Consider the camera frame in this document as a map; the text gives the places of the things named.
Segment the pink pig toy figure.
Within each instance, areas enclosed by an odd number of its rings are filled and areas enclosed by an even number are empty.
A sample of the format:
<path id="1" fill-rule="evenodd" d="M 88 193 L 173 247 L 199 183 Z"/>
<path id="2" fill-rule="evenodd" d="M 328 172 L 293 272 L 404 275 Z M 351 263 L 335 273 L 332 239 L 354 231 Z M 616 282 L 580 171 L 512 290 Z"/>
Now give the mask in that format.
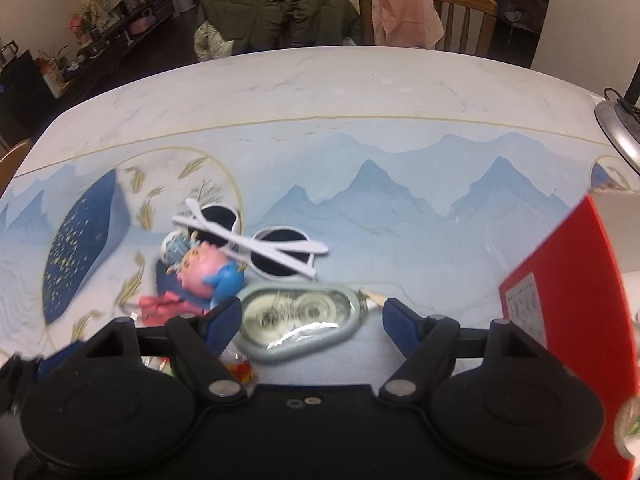
<path id="1" fill-rule="evenodd" d="M 160 261 L 179 287 L 201 300 L 209 310 L 235 297 L 245 286 L 244 271 L 198 233 L 175 230 L 160 244 Z"/>

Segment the grey correction tape dispenser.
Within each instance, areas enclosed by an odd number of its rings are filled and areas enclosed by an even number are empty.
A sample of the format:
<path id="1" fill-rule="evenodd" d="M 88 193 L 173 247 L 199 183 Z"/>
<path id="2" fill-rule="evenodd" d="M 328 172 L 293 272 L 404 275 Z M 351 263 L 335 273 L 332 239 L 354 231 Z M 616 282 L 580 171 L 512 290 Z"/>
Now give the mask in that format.
<path id="1" fill-rule="evenodd" d="M 235 347 L 262 363 L 289 361 L 350 338 L 369 311 L 367 297 L 340 284 L 269 283 L 239 294 L 242 322 Z"/>

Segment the white frame sunglasses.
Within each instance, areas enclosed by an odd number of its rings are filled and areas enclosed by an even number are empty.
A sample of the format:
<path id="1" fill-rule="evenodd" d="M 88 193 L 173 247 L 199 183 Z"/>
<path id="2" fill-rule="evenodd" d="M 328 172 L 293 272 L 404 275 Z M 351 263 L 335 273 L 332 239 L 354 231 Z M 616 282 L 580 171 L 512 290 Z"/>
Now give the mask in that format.
<path id="1" fill-rule="evenodd" d="M 240 214 L 224 205 L 201 206 L 195 198 L 184 201 L 187 214 L 175 214 L 175 226 L 213 237 L 212 245 L 226 256 L 245 263 L 265 278 L 284 280 L 302 276 L 314 280 L 314 258 L 326 256 L 329 247 L 290 226 L 272 226 L 252 236 L 240 233 Z"/>

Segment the red orange toy keychain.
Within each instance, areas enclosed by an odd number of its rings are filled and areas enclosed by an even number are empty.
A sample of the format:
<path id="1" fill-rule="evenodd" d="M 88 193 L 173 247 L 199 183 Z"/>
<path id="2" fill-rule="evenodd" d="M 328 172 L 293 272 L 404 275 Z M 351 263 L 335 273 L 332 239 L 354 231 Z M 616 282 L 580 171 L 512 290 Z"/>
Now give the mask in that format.
<path id="1" fill-rule="evenodd" d="M 245 354 L 226 349 L 221 353 L 220 360 L 231 375 L 239 382 L 242 382 L 244 386 L 254 382 L 254 368 L 252 364 L 250 364 L 250 359 Z M 142 356 L 142 363 L 151 370 L 157 370 L 165 375 L 175 377 L 168 358 Z"/>

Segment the blue mountain table mat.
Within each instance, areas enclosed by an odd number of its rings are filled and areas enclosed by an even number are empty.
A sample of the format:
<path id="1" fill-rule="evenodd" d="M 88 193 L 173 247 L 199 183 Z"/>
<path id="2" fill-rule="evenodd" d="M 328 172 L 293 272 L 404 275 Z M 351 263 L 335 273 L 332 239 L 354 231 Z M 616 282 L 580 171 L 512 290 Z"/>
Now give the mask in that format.
<path id="1" fill-rule="evenodd" d="M 187 198 L 245 236 L 326 244 L 322 281 L 483 326 L 499 282 L 597 186 L 639 187 L 604 141 L 421 119 L 266 122 L 28 165 L 1 201 L 1 352 L 50 353 L 157 294 Z"/>

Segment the red white cardboard box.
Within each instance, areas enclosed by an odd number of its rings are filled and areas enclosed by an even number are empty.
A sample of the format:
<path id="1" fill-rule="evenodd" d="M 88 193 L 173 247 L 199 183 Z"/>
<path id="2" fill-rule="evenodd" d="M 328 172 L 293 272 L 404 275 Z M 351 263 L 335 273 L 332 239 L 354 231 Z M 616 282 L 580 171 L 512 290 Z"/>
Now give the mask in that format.
<path id="1" fill-rule="evenodd" d="M 506 318 L 590 385 L 604 428 L 589 465 L 605 479 L 635 479 L 639 462 L 614 443 L 618 411 L 639 395 L 639 194 L 588 192 L 501 283 Z"/>

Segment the clear jar silver lid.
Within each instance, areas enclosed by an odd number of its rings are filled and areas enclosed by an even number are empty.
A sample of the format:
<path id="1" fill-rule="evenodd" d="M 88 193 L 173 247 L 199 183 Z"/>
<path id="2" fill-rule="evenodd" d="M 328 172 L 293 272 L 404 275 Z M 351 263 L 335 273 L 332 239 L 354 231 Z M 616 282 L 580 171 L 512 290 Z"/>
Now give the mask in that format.
<path id="1" fill-rule="evenodd" d="M 620 408 L 614 424 L 614 443 L 621 456 L 639 461 L 639 396 L 629 398 Z"/>

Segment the wooden chair at left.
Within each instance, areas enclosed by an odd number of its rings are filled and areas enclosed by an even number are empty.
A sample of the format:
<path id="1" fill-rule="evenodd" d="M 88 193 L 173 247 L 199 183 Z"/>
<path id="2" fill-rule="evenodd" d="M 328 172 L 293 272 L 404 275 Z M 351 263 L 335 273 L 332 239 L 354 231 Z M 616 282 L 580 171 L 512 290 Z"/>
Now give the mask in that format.
<path id="1" fill-rule="evenodd" d="M 6 192 L 33 145 L 32 140 L 26 139 L 11 148 L 0 160 L 0 196 Z"/>

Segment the silver desk lamp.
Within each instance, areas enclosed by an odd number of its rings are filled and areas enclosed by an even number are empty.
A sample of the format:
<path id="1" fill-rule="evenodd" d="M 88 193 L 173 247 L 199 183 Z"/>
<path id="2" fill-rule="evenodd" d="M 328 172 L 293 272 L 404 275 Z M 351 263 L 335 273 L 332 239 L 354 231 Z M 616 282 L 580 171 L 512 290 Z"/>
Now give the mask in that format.
<path id="1" fill-rule="evenodd" d="M 624 94 L 606 87 L 594 116 L 605 136 L 636 174 L 640 172 L 639 70 Z"/>

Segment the dark tv cabinet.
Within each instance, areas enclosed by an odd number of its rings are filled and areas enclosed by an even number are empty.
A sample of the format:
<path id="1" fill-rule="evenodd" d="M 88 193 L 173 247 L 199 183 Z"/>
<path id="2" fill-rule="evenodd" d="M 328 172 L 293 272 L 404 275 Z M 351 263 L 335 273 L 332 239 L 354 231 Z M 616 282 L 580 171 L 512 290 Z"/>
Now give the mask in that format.
<path id="1" fill-rule="evenodd" d="M 53 58 L 18 50 L 1 62 L 1 146 L 6 150 L 28 138 L 37 139 L 55 117 L 79 104 L 146 38 L 175 15 L 174 0 L 144 0 L 122 14 L 91 44 L 72 58 L 65 48 Z"/>

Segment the pink cloth on chair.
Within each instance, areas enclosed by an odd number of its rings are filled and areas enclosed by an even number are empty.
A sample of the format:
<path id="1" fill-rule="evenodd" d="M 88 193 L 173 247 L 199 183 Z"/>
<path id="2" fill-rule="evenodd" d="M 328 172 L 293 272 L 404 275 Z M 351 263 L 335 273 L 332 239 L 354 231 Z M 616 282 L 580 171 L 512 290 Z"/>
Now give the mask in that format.
<path id="1" fill-rule="evenodd" d="M 372 0 L 374 44 L 433 50 L 444 36 L 434 0 Z"/>

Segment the olive green jacket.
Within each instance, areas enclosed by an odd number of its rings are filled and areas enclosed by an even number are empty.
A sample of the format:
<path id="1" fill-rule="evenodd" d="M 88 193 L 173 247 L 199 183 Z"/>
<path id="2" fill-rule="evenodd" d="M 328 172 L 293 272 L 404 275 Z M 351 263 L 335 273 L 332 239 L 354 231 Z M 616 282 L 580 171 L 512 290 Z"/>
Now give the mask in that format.
<path id="1" fill-rule="evenodd" d="M 193 37 L 201 62 L 362 43 L 360 15 L 349 0 L 201 0 Z"/>

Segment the wooden chair with pink cloth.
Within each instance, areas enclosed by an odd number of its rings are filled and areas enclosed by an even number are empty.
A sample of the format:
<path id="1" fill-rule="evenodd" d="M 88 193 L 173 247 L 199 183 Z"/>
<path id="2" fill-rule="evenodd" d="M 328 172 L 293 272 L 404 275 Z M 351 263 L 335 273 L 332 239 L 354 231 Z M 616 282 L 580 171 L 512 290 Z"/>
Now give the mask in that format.
<path id="1" fill-rule="evenodd" d="M 433 50 L 487 55 L 494 32 L 498 4 L 495 0 L 434 0 L 442 21 L 444 36 Z M 375 46 L 372 26 L 372 0 L 359 0 L 363 42 Z"/>

